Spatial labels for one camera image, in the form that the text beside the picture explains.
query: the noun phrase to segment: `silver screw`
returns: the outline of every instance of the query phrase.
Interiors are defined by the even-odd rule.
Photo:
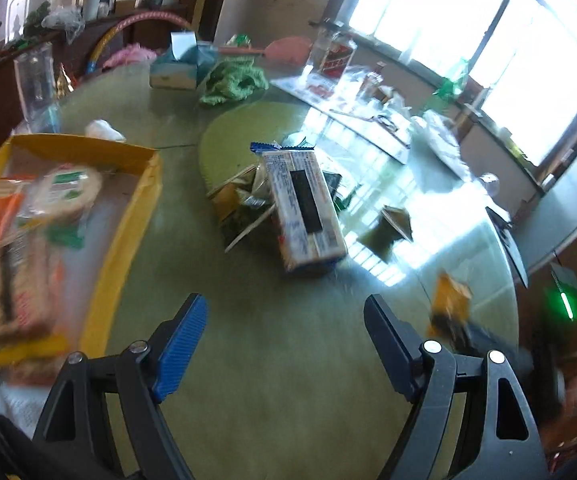
[[[81,352],[73,352],[68,355],[68,363],[70,365],[76,365],[82,362],[82,359],[84,359],[84,354],[82,354]]]
[[[429,354],[437,354],[441,351],[442,345],[433,339],[424,342],[424,349]]]
[[[489,359],[494,363],[501,365],[502,363],[504,363],[505,358],[504,354],[499,350],[491,350],[489,352]]]
[[[148,349],[148,343],[146,341],[134,341],[130,344],[128,349],[134,354],[141,354],[142,352],[146,352]]]

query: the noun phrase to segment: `round table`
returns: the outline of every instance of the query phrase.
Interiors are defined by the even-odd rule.
[[[267,76],[292,70],[268,67]],[[195,92],[151,89],[147,64],[99,76],[60,108],[65,133],[81,133],[89,121],[104,119],[128,142],[160,150],[163,192],[107,350],[119,352],[150,335],[189,293],[206,297],[204,335],[179,391],[162,405],[198,480],[377,477],[410,405],[393,391],[364,328],[370,294],[381,294],[424,336],[437,276],[446,270],[471,288],[472,319],[517,343],[513,280],[485,212],[488,197],[479,184],[458,180],[423,144],[413,143],[403,166],[273,86],[244,103],[200,107]],[[209,131],[221,140],[201,142],[213,121],[221,121],[224,132]],[[349,257],[318,278],[287,275],[277,254],[246,238],[224,254],[206,199],[207,188],[219,184],[212,181],[216,175],[247,162],[248,142],[280,141],[300,129],[294,138],[315,142],[326,170],[341,173],[346,186],[361,184],[340,215]],[[413,243],[397,242],[389,263],[361,243],[384,205],[406,207],[413,229]],[[130,473],[136,464],[119,404],[109,402]],[[437,478],[448,470],[462,408],[456,396]]]

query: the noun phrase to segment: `green light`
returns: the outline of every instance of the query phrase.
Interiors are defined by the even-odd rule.
[[[566,313],[568,314],[569,319],[573,319],[573,311],[571,310],[571,305],[568,302],[566,294],[562,292],[560,296],[562,297],[562,301],[565,303]]]

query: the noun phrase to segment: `green towel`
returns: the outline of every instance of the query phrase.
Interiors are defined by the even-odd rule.
[[[206,93],[200,102],[216,105],[242,101],[256,88],[268,88],[264,70],[255,67],[254,57],[233,57],[217,64],[206,82]]]

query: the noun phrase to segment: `green plastic bottle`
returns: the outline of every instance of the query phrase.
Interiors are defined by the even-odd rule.
[[[442,78],[440,87],[424,103],[420,115],[426,110],[435,110],[438,114],[443,114],[457,96],[464,91],[467,78],[469,78],[469,61],[461,58],[449,70],[447,76]]]

